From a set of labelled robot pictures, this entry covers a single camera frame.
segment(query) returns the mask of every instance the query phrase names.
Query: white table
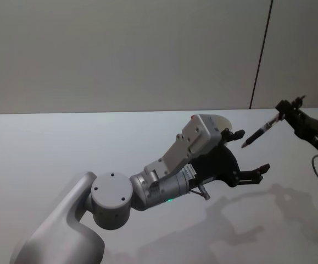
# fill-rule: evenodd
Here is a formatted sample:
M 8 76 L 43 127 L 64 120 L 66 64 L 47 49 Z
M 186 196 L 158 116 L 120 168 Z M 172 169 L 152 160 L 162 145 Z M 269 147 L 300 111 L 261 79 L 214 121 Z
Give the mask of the white table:
M 318 118 L 318 109 L 306 112 Z M 0 264 L 75 174 L 141 171 L 194 113 L 225 116 L 249 136 L 276 110 L 0 115 Z M 318 263 L 317 151 L 286 122 L 247 148 L 242 141 L 228 145 L 241 169 L 271 164 L 259 185 L 216 181 L 209 201 L 188 194 L 132 210 L 114 231 L 87 213 L 82 223 L 105 241 L 102 263 Z

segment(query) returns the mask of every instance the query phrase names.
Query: robotic arm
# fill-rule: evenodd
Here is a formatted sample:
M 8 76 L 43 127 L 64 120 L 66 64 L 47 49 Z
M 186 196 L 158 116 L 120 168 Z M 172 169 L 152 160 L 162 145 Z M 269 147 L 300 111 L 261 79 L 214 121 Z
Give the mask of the robotic arm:
M 144 211 L 188 193 L 208 200 L 204 185 L 213 180 L 230 187 L 259 184 L 270 165 L 240 171 L 225 146 L 243 136 L 243 130 L 219 131 L 212 115 L 194 115 L 163 157 L 130 179 L 115 172 L 76 178 L 48 217 L 15 249 L 10 264 L 99 264 L 104 241 L 79 222 L 86 211 L 98 226 L 112 230 L 128 221 L 131 208 Z

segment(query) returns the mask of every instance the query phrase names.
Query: metal cylinder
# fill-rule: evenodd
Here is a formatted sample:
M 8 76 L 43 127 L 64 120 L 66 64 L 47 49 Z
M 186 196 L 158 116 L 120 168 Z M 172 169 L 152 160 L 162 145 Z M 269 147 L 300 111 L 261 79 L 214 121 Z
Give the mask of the metal cylinder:
M 122 227 L 130 216 L 132 193 L 132 184 L 126 176 L 120 173 L 99 176 L 91 191 L 96 224 L 108 230 Z
M 189 192 L 189 177 L 178 172 L 176 175 L 160 180 L 158 184 L 149 188 L 142 172 L 133 175 L 130 181 L 133 186 L 132 208 L 144 211 L 150 207 L 166 202 Z

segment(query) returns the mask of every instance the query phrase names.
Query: white wall panel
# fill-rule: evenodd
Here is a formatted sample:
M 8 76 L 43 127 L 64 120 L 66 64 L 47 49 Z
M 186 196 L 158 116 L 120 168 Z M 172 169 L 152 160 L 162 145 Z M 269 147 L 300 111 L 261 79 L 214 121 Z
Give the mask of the white wall panel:
M 0 113 L 247 108 L 268 7 L 0 0 Z
M 318 0 L 276 0 L 256 84 L 253 108 L 307 95 L 318 107 Z

